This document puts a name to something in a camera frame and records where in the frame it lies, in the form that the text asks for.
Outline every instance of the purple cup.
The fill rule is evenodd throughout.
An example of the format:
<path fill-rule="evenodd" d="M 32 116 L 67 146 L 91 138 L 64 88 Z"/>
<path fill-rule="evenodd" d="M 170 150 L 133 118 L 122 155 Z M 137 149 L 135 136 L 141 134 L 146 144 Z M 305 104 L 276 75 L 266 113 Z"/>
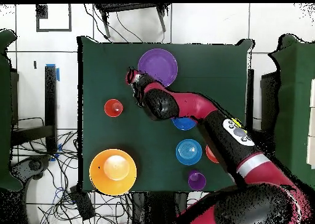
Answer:
<path fill-rule="evenodd" d="M 192 170 L 189 172 L 188 185 L 194 191 L 201 191 L 205 187 L 205 177 L 198 170 Z"/>

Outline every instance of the chair leg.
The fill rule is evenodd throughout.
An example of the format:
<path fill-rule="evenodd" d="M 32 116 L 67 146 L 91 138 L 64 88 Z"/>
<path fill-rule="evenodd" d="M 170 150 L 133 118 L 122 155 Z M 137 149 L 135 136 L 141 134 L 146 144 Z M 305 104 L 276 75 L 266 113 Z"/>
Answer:
<path fill-rule="evenodd" d="M 100 12 L 101 12 L 102 20 L 103 20 L 104 27 L 105 27 L 105 32 L 106 32 L 106 36 L 107 36 L 106 39 L 109 39 L 111 37 L 111 35 L 110 35 L 110 31 L 109 31 L 108 25 L 107 25 L 107 14 L 106 14 L 106 12 L 103 12 L 101 10 L 100 10 Z"/>
<path fill-rule="evenodd" d="M 161 26 L 162 26 L 162 30 L 163 30 L 163 32 L 166 32 L 166 28 L 165 28 L 165 24 L 164 24 L 164 19 L 163 19 L 163 17 L 165 16 L 165 10 L 164 10 L 163 7 L 159 7 L 159 6 L 156 7 L 156 10 L 157 10 L 157 14 L 158 14 L 159 19 L 160 19 L 160 23 L 161 23 Z"/>

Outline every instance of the purple plate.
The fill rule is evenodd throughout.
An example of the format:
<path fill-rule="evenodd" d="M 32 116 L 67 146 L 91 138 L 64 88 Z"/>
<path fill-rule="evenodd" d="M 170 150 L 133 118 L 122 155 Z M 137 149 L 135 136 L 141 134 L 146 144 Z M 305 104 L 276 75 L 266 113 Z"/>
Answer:
<path fill-rule="evenodd" d="M 164 49 L 151 49 L 139 60 L 138 70 L 147 73 L 167 87 L 174 82 L 177 75 L 175 57 Z"/>

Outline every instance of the red bowl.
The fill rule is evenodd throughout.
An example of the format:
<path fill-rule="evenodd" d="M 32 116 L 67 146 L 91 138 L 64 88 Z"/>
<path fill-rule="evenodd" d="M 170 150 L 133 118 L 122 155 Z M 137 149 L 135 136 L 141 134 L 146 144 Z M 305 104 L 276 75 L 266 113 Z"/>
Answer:
<path fill-rule="evenodd" d="M 205 147 L 205 153 L 207 155 L 207 157 L 212 161 L 215 162 L 216 164 L 218 164 L 218 160 L 216 159 L 216 157 L 214 156 L 214 154 L 211 152 L 210 148 L 208 146 Z"/>
<path fill-rule="evenodd" d="M 115 118 L 119 116 L 122 112 L 123 106 L 120 101 L 117 99 L 109 99 L 105 103 L 105 113 L 111 118 Z"/>

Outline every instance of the dark green table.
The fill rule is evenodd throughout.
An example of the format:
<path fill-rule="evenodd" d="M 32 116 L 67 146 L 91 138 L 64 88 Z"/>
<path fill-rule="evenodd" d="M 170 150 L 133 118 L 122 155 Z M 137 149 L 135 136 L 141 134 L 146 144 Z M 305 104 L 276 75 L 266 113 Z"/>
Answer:
<path fill-rule="evenodd" d="M 133 157 L 137 180 L 131 191 L 191 191 L 188 172 L 200 170 L 207 178 L 204 191 L 233 184 L 218 164 L 205 155 L 205 141 L 197 128 L 178 130 L 172 121 L 154 122 L 135 104 L 125 82 L 128 67 L 137 68 L 140 57 L 153 48 L 171 52 L 178 63 L 172 90 L 199 92 L 215 99 L 234 117 L 244 122 L 249 39 L 234 45 L 96 43 L 81 37 L 83 45 L 83 190 L 94 190 L 89 166 L 101 151 L 118 148 Z M 107 100 L 124 105 L 117 118 L 104 112 Z M 197 140 L 204 153 L 193 166 L 184 166 L 175 156 L 177 144 Z"/>
<path fill-rule="evenodd" d="M 297 178 L 315 189 L 315 170 L 306 163 L 315 43 L 286 34 L 280 37 L 279 45 L 279 50 L 270 54 L 281 77 L 279 114 L 274 128 L 275 155 Z"/>

